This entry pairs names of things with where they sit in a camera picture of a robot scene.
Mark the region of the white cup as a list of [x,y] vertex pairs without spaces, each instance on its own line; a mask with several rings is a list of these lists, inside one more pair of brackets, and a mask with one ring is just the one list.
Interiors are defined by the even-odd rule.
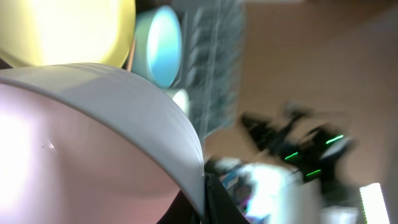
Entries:
[[178,107],[189,116],[190,99],[185,89],[166,89],[164,92],[178,105]]

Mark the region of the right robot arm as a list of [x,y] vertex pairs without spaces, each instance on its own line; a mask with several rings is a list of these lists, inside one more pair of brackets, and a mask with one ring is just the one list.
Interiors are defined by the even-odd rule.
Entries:
[[300,139],[290,134],[305,119],[323,113],[290,106],[287,123],[243,113],[239,124],[271,164],[211,157],[208,174],[211,223],[357,223],[358,192],[338,177],[342,157],[353,147],[344,131],[325,123]]

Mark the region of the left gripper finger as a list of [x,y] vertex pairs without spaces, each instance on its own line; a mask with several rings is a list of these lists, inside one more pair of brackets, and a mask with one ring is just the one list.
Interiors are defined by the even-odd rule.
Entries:
[[205,176],[206,223],[249,224],[214,174]]

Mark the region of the white pink bowl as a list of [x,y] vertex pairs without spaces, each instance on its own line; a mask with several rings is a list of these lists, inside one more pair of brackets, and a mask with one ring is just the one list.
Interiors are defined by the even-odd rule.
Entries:
[[205,217],[203,151],[151,82],[98,63],[1,71],[2,223]]

